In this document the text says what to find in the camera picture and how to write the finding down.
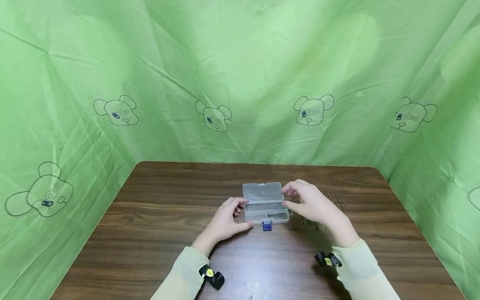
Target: cartoon bear print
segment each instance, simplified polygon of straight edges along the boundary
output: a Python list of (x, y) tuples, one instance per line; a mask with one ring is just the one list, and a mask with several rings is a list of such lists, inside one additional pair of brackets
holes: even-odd
[(135, 125), (138, 117), (133, 112), (137, 108), (135, 101), (127, 95), (121, 95), (119, 100), (95, 100), (94, 109), (100, 116), (108, 115), (110, 122), (117, 126)]
[(390, 127), (405, 131), (415, 132), (423, 122), (430, 122), (435, 118), (438, 107), (435, 104), (422, 105), (410, 100), (409, 97), (402, 99), (403, 105), (395, 113), (395, 120)]
[(11, 216), (22, 216), (35, 210), (43, 217), (55, 215), (73, 195), (73, 186), (60, 179), (61, 169), (52, 162), (38, 166), (39, 177), (31, 188), (7, 198), (5, 210)]
[(295, 102), (293, 109), (299, 112), (297, 123), (306, 126), (315, 126), (324, 120), (324, 111), (329, 110), (335, 104), (332, 95), (325, 95), (320, 99), (308, 99), (303, 96)]
[(470, 203), (480, 211), (480, 187), (477, 187), (468, 193)]
[(228, 107), (220, 105), (218, 108), (211, 108), (198, 100), (195, 103), (195, 108), (199, 114), (204, 116), (204, 124), (208, 129), (216, 132), (227, 132), (228, 126), (225, 121), (232, 117), (232, 112)]

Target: wooden table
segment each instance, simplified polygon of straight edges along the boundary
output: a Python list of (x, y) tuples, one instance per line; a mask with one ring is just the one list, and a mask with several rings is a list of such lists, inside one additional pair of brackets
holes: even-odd
[[(352, 220), (402, 300), (464, 299), (382, 175), (373, 168), (143, 162), (104, 215), (53, 299), (149, 299), (185, 246), (242, 184), (297, 178), (318, 186)], [(300, 216), (255, 226), (217, 246), (226, 282), (197, 299), (349, 299), (332, 270), (325, 229)]]

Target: green fabric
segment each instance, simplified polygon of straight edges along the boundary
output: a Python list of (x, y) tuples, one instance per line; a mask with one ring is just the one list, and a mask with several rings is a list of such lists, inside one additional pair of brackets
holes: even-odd
[(0, 0), (0, 298), (143, 160), (378, 168), (480, 299), (476, 0)]

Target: wrist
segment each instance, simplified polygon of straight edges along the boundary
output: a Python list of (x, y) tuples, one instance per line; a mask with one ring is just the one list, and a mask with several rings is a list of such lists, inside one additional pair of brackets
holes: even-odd
[(350, 219), (342, 213), (336, 219), (330, 220), (325, 227), (330, 232), (336, 246), (346, 248), (354, 245), (360, 240), (357, 231)]
[(206, 232), (206, 229), (202, 231), (195, 241), (192, 243), (192, 248), (205, 255), (207, 258), (210, 256), (213, 248), (217, 244), (217, 241)]

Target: beige sleeve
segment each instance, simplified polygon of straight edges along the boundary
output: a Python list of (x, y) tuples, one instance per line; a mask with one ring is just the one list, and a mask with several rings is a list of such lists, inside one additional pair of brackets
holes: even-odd
[(185, 247), (151, 300), (193, 300), (204, 280), (198, 273), (210, 261), (192, 247)]
[(334, 246), (332, 253), (342, 263), (338, 280), (352, 300), (400, 300), (364, 240), (346, 248)]

